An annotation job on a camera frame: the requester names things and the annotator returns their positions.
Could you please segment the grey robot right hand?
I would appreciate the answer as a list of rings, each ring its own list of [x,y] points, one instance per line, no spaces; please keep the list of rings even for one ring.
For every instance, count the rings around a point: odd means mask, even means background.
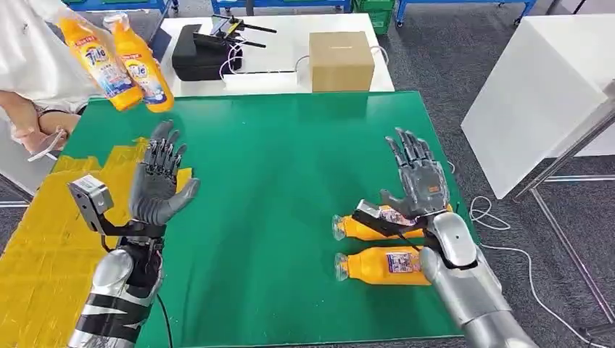
[[[381,202],[409,220],[446,210],[450,192],[442,165],[434,158],[425,140],[409,130],[396,127],[395,131],[398,140],[390,136],[385,140],[395,158],[405,196],[397,198],[382,189]]]

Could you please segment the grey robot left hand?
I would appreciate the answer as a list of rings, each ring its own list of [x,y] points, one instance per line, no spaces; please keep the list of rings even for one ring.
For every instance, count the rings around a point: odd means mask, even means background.
[[[201,181],[190,178],[180,191],[178,171],[187,145],[177,145],[180,132],[172,120],[153,130],[143,159],[134,173],[128,208],[131,217],[150,225],[164,225],[197,195]]]

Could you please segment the person's right hand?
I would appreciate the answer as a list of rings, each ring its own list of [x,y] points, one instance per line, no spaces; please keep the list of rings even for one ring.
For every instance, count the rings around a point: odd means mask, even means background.
[[[13,139],[22,144],[31,154],[44,152],[45,150],[59,150],[63,147],[66,140],[66,132],[58,128],[51,135],[42,133],[39,130],[14,130]]]

